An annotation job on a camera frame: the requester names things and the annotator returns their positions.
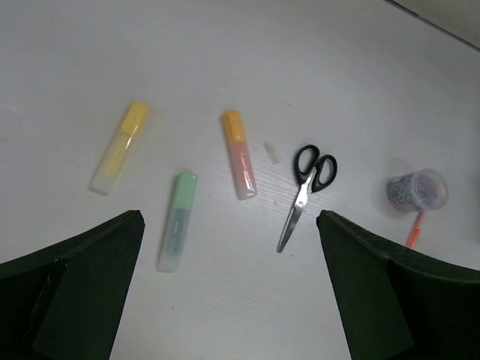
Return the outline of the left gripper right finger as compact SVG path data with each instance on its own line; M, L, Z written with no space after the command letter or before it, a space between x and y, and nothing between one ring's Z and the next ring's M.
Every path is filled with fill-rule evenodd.
M316 225L352 359L479 358L479 271L333 211Z

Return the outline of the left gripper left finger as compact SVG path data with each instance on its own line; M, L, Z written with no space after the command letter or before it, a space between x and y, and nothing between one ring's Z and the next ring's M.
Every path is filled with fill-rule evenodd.
M145 230L130 210L1 264L2 359L108 359Z

